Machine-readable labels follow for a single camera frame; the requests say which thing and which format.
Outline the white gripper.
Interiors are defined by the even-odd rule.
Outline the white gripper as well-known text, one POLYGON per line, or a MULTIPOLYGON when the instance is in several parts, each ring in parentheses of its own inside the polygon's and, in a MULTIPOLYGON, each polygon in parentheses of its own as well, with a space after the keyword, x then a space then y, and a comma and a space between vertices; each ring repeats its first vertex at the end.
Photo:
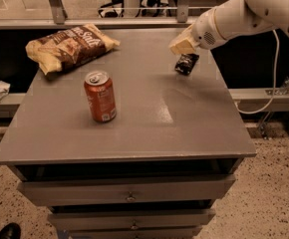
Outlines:
POLYGON ((218 32, 215 23, 215 11, 212 8, 202 13, 192 26, 188 26, 170 42, 170 50, 176 55, 193 54, 197 46, 212 50, 225 44, 226 40, 218 32))

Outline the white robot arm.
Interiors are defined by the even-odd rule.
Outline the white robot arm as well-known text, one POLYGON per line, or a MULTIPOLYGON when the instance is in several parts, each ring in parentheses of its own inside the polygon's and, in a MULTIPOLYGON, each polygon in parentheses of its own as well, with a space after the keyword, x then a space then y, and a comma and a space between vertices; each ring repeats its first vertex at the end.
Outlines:
POLYGON ((198 48, 212 50, 236 37, 275 29, 289 38, 289 0, 228 0, 202 13, 169 48, 176 55, 193 54, 198 48))

